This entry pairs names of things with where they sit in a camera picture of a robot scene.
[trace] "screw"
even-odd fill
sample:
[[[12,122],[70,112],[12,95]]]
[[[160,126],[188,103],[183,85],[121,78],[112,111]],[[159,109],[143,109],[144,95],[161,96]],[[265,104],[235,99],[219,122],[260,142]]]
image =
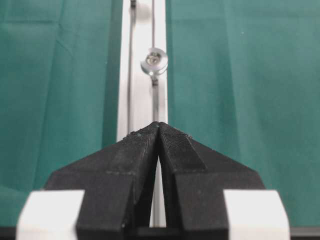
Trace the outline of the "screw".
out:
[[[146,58],[140,62],[142,70],[150,76],[163,74],[168,67],[168,55],[159,48],[149,48]]]

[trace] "black 3d-printed part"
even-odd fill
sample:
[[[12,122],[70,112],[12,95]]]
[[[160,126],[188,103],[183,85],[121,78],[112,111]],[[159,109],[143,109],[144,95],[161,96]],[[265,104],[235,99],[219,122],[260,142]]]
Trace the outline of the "black 3d-printed part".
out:
[[[264,189],[258,173],[161,122],[160,162],[168,227],[186,239],[228,239],[223,189]]]
[[[76,224],[79,239],[123,239],[125,226],[149,226],[158,128],[153,122],[52,173],[46,190],[85,190]]]

